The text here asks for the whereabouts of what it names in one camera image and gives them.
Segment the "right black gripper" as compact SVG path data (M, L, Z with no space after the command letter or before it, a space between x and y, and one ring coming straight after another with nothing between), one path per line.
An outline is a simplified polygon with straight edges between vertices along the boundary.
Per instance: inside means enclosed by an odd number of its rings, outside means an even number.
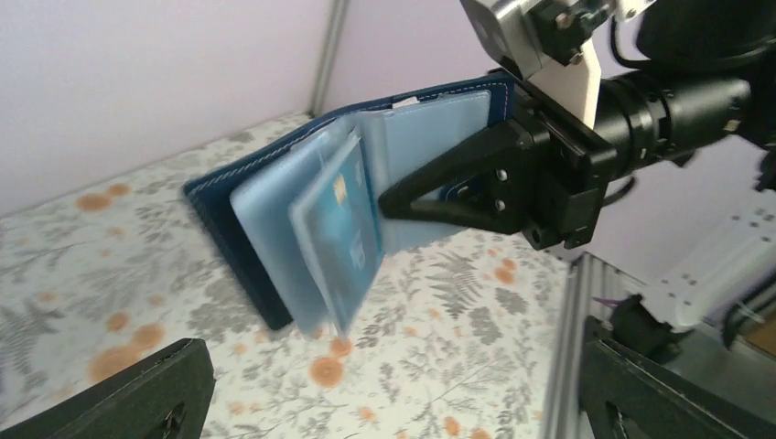
M536 87L501 80L509 118L385 190L382 214L520 232L537 250L589 243L614 173L615 149Z

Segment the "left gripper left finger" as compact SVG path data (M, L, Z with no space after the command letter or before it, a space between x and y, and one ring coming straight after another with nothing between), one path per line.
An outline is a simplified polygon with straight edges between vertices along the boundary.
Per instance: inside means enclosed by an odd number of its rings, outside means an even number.
M215 387L206 342L182 338L3 438L199 438Z

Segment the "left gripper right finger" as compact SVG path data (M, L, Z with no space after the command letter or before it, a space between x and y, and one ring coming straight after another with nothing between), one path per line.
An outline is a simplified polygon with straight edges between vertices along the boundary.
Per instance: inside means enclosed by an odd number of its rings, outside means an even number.
M619 343L583 350L581 408L596 438L773 438L775 424L681 378Z

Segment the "blue card holder wallet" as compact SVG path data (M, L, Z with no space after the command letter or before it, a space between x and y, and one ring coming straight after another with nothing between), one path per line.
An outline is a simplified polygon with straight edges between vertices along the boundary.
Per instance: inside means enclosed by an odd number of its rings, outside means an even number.
M346 333L383 258L457 232L387 219L378 197L468 136L508 119L503 72L325 113L182 192L255 312L272 330Z

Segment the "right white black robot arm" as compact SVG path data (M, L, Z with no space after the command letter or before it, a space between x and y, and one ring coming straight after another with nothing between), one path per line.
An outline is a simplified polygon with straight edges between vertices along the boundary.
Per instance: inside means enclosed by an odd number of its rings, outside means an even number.
M386 189L392 220L591 241L609 183L735 134L775 146L772 1L466 1L514 114Z

